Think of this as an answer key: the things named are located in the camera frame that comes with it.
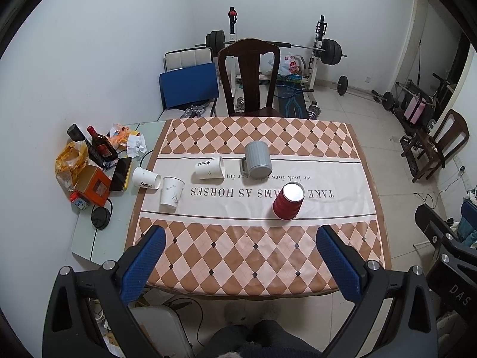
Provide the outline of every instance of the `white paper cup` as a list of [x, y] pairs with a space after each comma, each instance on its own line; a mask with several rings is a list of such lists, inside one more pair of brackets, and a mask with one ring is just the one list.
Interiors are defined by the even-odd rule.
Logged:
[[179, 203], [184, 182], [181, 179], [166, 177], [162, 186], [161, 204], [176, 208]]
[[136, 187], [157, 190], [161, 185], [161, 175], [138, 167], [133, 172], [133, 184]]
[[199, 179], [225, 178], [225, 166], [222, 156], [198, 162], [196, 164], [196, 176]]

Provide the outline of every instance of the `doorway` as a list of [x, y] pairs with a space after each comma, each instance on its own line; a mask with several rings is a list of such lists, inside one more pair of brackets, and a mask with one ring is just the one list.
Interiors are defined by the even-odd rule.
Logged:
[[[443, 113], [466, 63], [470, 42], [439, 0], [414, 0], [411, 25], [395, 81], [412, 80], [435, 99], [433, 119]], [[404, 93], [396, 89], [398, 99]]]

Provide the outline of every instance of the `orange box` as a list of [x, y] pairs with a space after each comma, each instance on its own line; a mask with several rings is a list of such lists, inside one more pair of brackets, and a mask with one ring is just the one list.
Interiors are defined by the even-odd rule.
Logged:
[[109, 196], [111, 179], [101, 168], [87, 165], [79, 174], [75, 190], [81, 192], [92, 203], [103, 207]]

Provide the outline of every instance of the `wooden chair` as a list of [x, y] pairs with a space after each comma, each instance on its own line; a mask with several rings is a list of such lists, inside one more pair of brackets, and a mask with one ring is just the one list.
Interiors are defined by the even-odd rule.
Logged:
[[[454, 118], [454, 122], [442, 136], [439, 136], [440, 132], [451, 116]], [[450, 144], [456, 141], [456, 139], [461, 136], [462, 133], [464, 134], [464, 139], [444, 156], [444, 150], [450, 146]], [[420, 159], [425, 153], [429, 161], [413, 178], [413, 182], [421, 178], [426, 171], [431, 171], [428, 176], [426, 176], [426, 179], [428, 180], [439, 169], [439, 167], [442, 166], [442, 168], [444, 168], [445, 163], [456, 154], [456, 152], [467, 142], [468, 139], [469, 130], [467, 128], [466, 120], [464, 120], [464, 117], [462, 117], [461, 114], [452, 109], [447, 112], [442, 124], [439, 126], [434, 136], [429, 136], [424, 130], [417, 130], [415, 136], [409, 143], [409, 146], [401, 154], [401, 156], [405, 157], [413, 146], [415, 146], [417, 143], [420, 143], [423, 151], [417, 158]]]
[[[259, 67], [260, 56], [267, 52], [273, 52], [275, 57], [270, 78], [270, 87], [267, 96], [267, 105], [260, 109], [260, 80]], [[234, 98], [228, 74], [225, 68], [227, 56], [238, 58], [240, 74], [242, 75], [243, 97], [245, 100], [245, 111], [235, 113]], [[218, 54], [220, 79], [224, 86], [225, 100], [229, 116], [257, 116], [257, 117], [283, 117], [280, 112], [272, 108], [273, 94], [277, 82], [278, 67], [280, 65], [280, 49], [270, 43], [259, 39], [243, 39], [219, 51]]]

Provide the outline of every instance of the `crumpled tissue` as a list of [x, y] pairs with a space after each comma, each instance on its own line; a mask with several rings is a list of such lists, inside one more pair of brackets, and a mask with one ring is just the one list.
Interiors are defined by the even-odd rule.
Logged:
[[136, 158], [138, 156], [144, 156], [146, 153], [146, 142], [144, 135], [135, 136], [129, 135], [126, 144], [126, 154], [129, 158]]

